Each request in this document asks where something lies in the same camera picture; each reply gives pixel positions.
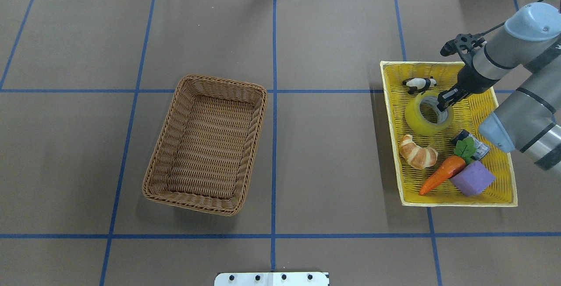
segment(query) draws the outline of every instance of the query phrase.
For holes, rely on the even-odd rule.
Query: yellow basket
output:
[[[515,173],[512,168],[511,155],[501,152],[477,131],[477,127],[497,106],[497,97],[493,88],[478,95],[472,95],[455,104],[454,121],[449,127],[434,136],[416,135],[405,121],[405,107],[414,95],[407,94],[407,87],[401,81],[411,77],[432,76],[437,87],[430,90],[443,91],[456,82],[456,75],[463,67],[463,62],[381,62],[380,68],[384,84],[384,99],[389,120],[391,146],[397,173],[397,186],[401,204],[404,206],[479,206],[479,207],[514,207],[518,205]],[[477,139],[491,146],[489,153],[481,162],[497,178],[482,194],[464,196],[447,180],[425,196],[419,195],[423,182],[441,165],[444,159],[453,154],[454,146],[450,140],[460,130],[467,130]],[[399,141],[405,134],[412,134],[413,140],[422,147],[433,146],[438,150],[435,166],[416,170],[409,166],[399,154]]]

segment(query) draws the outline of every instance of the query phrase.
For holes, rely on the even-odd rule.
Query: purple sponge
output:
[[[468,164],[460,173],[450,181],[465,196],[481,194],[489,185],[495,181],[495,176],[481,162],[476,161]]]

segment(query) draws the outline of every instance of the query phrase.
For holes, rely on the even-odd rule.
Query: brown wicker basket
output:
[[[247,82],[184,77],[148,165],[149,200],[223,216],[244,204],[267,90]]]

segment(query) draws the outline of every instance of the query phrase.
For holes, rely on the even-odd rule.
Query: white metal plate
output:
[[[222,273],[214,279],[214,286],[329,286],[329,273]]]

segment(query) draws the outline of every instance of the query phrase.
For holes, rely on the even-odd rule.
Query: light blue cap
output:
[[[515,145],[512,143],[511,137],[505,130],[503,123],[497,117],[495,112],[491,112],[489,116],[479,125],[479,133],[487,138],[493,145],[501,149],[502,152],[512,152]]]
[[[561,33],[561,13],[547,3],[530,3],[510,17],[504,29],[525,41],[550,40]]]

